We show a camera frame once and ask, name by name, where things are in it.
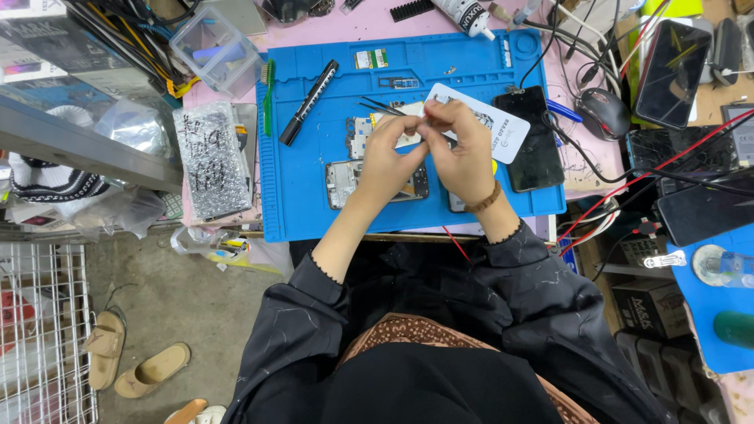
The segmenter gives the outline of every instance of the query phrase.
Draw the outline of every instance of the wire rack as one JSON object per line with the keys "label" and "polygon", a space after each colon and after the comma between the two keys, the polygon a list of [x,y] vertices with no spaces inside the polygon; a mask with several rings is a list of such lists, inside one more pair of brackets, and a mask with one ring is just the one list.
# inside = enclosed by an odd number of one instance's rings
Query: wire rack
{"label": "wire rack", "polygon": [[96,422],[84,247],[0,243],[0,275],[0,422]]}

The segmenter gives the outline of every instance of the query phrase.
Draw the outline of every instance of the green brush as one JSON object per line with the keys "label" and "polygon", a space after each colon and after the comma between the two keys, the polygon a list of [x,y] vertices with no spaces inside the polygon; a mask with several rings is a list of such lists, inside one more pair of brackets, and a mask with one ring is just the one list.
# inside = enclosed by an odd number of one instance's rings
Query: green brush
{"label": "green brush", "polygon": [[272,86],[275,83],[275,61],[270,59],[262,67],[262,83],[267,85],[267,94],[262,102],[262,110],[265,117],[265,135],[270,137],[272,133]]}

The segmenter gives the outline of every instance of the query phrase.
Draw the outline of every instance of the black marker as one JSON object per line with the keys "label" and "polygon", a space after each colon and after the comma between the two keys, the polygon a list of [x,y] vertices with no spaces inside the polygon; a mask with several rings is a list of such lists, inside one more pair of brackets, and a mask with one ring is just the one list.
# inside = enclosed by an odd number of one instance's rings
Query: black marker
{"label": "black marker", "polygon": [[320,75],[317,82],[314,83],[314,87],[312,87],[309,94],[306,95],[304,103],[301,103],[299,110],[293,114],[293,119],[288,122],[288,126],[285,127],[283,135],[280,136],[279,141],[282,144],[290,146],[290,144],[293,143],[293,139],[296,138],[296,134],[298,134],[301,129],[301,123],[306,119],[306,115],[309,113],[309,110],[311,110],[311,107],[317,99],[320,98],[320,94],[322,94],[322,91],[327,87],[327,84],[333,79],[339,66],[340,65],[334,60],[331,60],[327,66],[325,66],[322,75]]}

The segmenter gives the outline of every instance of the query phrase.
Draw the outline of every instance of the blue mat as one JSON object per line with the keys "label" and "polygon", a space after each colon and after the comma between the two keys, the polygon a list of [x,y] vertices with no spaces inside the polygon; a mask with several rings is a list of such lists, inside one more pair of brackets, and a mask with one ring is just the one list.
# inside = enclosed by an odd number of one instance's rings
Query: blue mat
{"label": "blue mat", "polygon": [[[713,328],[715,316],[720,312],[754,314],[754,289],[712,287],[697,278],[691,269],[691,258],[705,244],[717,244],[731,252],[754,256],[754,224],[682,247],[688,265],[671,267],[694,316],[699,346],[707,366],[720,374],[754,369],[754,350],[723,343]],[[676,250],[674,244],[667,243],[668,252]]]}
{"label": "blue mat", "polygon": [[[512,32],[493,31],[496,40],[470,38],[463,33],[422,37],[306,45],[274,48],[274,96],[272,100],[272,137],[266,137],[262,108],[259,108],[259,170],[262,185],[262,216],[266,241],[292,241],[320,238],[338,211],[331,210],[325,187],[325,164],[348,160],[345,146],[345,120],[369,117],[371,112],[356,104],[355,96],[369,96],[383,103],[424,100],[436,83],[454,88],[485,103],[518,84],[541,53],[539,33],[532,29]],[[506,59],[506,43],[510,58]],[[357,69],[354,55],[359,51],[386,49],[388,67]],[[277,141],[293,113],[314,85],[325,65],[335,59],[340,69],[327,86],[291,147]],[[445,74],[454,66],[452,74]],[[409,90],[379,88],[379,77],[413,77],[419,87]],[[541,85],[547,90],[542,63],[526,79],[526,85]],[[256,86],[257,104],[267,86]],[[414,146],[399,149],[410,151]],[[429,226],[474,222],[472,214],[454,214],[448,209],[448,194],[432,162],[426,159],[430,194],[428,198],[388,204],[368,232],[389,232]],[[566,210],[562,186],[516,194],[510,189],[505,166],[495,178],[521,217],[559,214]]]}

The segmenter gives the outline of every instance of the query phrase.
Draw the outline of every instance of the computer mouse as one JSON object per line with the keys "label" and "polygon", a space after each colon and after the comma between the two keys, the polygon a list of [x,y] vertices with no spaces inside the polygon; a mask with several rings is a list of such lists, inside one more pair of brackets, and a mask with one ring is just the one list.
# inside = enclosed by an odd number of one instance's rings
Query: computer mouse
{"label": "computer mouse", "polygon": [[606,141],[623,139],[631,126],[631,112],[620,97],[602,88],[588,88],[576,99],[576,112],[592,134]]}

